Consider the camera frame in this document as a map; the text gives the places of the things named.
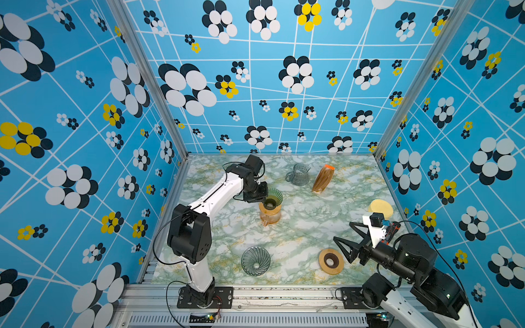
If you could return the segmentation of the green glass dripper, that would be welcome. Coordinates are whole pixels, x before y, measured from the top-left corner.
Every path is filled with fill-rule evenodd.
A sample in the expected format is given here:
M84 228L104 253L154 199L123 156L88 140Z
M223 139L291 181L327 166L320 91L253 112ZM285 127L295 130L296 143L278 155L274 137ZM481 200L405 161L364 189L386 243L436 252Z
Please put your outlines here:
M276 188L269 188L263 206L267 210L277 209L282 204L282 201L282 193Z

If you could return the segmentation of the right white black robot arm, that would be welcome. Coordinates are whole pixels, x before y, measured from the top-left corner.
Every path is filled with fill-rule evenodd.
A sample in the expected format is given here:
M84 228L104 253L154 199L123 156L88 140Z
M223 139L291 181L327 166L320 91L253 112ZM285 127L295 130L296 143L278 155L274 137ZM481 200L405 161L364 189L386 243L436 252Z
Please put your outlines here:
M410 292L445 327L480 327L459 278L437 269L435 262L440 253L417 233L396 236L398 221L384 225L380 219L367 224L350 223L362 240L359 243L335 237L334 242L348 262L358 260L366 265L370 260L397 275L393 284L380 272L374 273L362 284L358 292L340 288L340 301L346 308L350 303L361 303L370 310L378 308L392 314L406 327L433 327L399 291L400 283L411 285Z

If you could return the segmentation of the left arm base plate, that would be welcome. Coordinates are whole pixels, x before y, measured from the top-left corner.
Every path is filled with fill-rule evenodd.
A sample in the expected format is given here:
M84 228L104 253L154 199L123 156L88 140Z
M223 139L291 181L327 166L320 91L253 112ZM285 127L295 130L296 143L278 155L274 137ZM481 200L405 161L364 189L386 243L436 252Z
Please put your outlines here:
M189 286L180 289L176 307L178 309L231 309L234 288L231 286L213 287L204 293Z

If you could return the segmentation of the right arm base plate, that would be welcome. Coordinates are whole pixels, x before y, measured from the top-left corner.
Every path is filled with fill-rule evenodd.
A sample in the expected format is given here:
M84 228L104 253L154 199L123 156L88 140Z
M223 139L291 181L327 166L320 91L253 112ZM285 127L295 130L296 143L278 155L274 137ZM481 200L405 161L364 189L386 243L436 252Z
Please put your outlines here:
M366 310L361 287L342 287L339 288L339 299L342 301L346 310Z

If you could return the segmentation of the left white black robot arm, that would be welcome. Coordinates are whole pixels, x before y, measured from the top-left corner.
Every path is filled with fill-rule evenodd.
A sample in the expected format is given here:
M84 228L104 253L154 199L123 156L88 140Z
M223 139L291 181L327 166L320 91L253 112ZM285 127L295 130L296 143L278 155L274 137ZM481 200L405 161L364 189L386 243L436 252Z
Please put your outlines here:
M186 264L190 290L202 295L210 293L215 283L206 258L212 246L212 219L232 199L260 203L268 195L267 183L261 180L265 173L261 158L251 154L244 162L228 163L223 171L200 198L176 206L168 231L167 245Z

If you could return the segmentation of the amber glass carafe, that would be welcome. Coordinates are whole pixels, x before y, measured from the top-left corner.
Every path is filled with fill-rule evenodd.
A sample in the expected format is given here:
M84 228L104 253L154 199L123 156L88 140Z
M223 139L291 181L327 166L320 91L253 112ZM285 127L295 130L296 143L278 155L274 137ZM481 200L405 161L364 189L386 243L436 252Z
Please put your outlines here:
M259 210L260 210L260 218L264 226L276 224L277 222L280 221L282 217L282 213L281 213L282 205L277 207L277 209L267 210L264 208L263 202L261 202L259 204Z

